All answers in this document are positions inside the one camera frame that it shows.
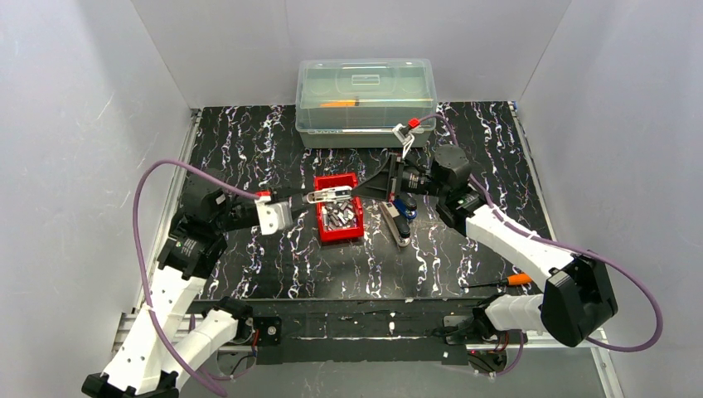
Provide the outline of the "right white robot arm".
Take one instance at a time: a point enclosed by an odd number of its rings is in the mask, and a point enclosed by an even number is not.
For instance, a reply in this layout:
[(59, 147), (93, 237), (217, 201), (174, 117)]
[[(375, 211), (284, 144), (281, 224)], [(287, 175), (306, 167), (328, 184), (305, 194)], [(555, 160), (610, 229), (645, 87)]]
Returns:
[(469, 328), (483, 337), (503, 331), (547, 332), (575, 347), (618, 312), (606, 264), (576, 254), (519, 226), (498, 207), (472, 175), (466, 153), (443, 145), (430, 168), (390, 156), (357, 187), (354, 197), (390, 202), (402, 193), (436, 197), (446, 226), (485, 245), (527, 274), (537, 295), (494, 295), (473, 308)]

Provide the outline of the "red plastic bin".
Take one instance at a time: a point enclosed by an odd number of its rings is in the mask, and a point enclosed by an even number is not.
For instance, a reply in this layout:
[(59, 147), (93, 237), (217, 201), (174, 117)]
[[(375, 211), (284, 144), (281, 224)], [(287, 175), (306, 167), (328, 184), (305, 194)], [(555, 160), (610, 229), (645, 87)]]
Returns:
[[(354, 172), (316, 176), (315, 190), (336, 187), (356, 187), (358, 180)], [(327, 201), (317, 204), (317, 221), (320, 240), (324, 244), (344, 240), (357, 240), (364, 236), (364, 211), (358, 197)]]

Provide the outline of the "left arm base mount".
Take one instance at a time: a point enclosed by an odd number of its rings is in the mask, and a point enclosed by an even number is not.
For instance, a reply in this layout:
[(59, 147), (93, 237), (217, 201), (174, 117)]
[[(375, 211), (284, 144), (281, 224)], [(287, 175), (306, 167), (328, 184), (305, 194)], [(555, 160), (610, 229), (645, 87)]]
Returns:
[(226, 341), (231, 346), (269, 347), (282, 341), (283, 322), (277, 316), (254, 316), (240, 320), (234, 337)]

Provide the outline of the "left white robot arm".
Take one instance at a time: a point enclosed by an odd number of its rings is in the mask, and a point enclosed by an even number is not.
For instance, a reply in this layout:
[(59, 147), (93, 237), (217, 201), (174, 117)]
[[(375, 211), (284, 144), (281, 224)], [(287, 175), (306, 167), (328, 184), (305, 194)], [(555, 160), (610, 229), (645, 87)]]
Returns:
[(203, 172), (182, 189), (158, 266), (142, 277), (144, 301), (132, 327), (103, 371), (85, 378), (90, 397), (176, 397), (184, 384), (206, 382), (200, 372), (221, 347), (232, 344), (254, 360), (262, 345), (279, 342), (278, 318), (258, 317), (236, 298), (222, 298), (183, 338), (177, 331), (227, 246), (230, 231), (258, 227), (265, 235), (288, 228), (306, 206), (325, 201), (328, 191), (238, 190)]

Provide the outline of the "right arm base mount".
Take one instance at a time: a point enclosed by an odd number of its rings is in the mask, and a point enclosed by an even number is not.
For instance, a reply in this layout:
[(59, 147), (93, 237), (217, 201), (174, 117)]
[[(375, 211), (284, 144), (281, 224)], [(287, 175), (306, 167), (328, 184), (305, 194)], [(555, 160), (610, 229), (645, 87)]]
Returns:
[(439, 337), (448, 345), (491, 345), (501, 351), (511, 343), (518, 344), (520, 338), (527, 342), (524, 332), (497, 331), (488, 325), (486, 319), (476, 319), (471, 313), (449, 314), (443, 317), (442, 324), (428, 334)]

